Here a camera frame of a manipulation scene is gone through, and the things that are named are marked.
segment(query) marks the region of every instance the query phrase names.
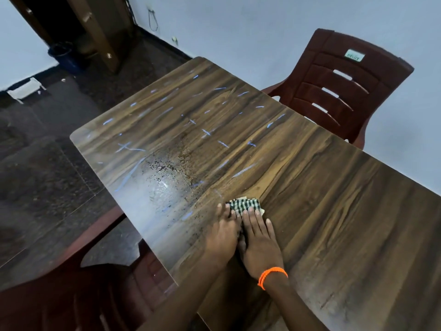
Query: table top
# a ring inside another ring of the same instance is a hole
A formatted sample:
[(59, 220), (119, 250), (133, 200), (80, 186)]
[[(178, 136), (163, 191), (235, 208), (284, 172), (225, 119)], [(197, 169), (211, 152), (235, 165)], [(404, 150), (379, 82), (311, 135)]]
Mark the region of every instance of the table top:
[[(211, 61), (187, 62), (71, 140), (178, 284), (215, 205), (258, 197), (291, 281), (330, 330), (441, 329), (441, 198)], [(279, 316), (235, 258), (199, 313), (212, 330)]]

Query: orange bracelet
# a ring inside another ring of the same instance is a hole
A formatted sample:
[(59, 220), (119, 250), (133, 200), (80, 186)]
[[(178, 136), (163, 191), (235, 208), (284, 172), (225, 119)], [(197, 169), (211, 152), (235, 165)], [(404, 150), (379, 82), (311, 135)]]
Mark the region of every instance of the orange bracelet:
[(282, 267), (271, 267), (270, 269), (267, 269), (265, 272), (262, 273), (262, 275), (259, 278), (259, 282), (257, 284), (263, 290), (265, 290), (265, 288), (263, 288), (263, 282), (265, 281), (265, 278), (268, 276), (268, 274), (271, 272), (280, 272), (285, 274), (286, 277), (288, 277), (288, 274), (285, 272), (285, 270)]

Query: sticker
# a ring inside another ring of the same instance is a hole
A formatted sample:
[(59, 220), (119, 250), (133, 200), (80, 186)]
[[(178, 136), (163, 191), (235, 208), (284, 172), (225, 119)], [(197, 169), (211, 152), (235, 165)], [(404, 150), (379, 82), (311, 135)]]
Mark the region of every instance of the sticker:
[(346, 52), (345, 57), (360, 62), (363, 59), (364, 55), (360, 52), (349, 49)]

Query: floor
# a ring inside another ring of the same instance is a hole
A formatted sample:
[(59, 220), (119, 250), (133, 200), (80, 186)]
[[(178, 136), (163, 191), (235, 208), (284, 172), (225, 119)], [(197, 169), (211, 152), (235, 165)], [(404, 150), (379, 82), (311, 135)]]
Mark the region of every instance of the floor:
[[(69, 139), (91, 119), (180, 66), (186, 59), (139, 35), (117, 75), (98, 55), (81, 75), (58, 67), (47, 88), (19, 104), (0, 96), (0, 290), (50, 269), (85, 229), (116, 203)], [(130, 265), (140, 235), (126, 219), (83, 265)]]

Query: plastic chair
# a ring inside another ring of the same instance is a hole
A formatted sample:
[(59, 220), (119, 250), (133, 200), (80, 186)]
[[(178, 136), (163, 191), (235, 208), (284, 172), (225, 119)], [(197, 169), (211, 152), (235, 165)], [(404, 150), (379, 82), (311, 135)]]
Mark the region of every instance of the plastic chair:
[(289, 77), (262, 92), (363, 149), (372, 114), (413, 70), (376, 45), (317, 29)]
[[(176, 287), (145, 241), (129, 267), (81, 268), (87, 251), (124, 218), (114, 207), (64, 252), (53, 270), (1, 292), (0, 330), (136, 330)], [(205, 327), (198, 316), (195, 327)]]

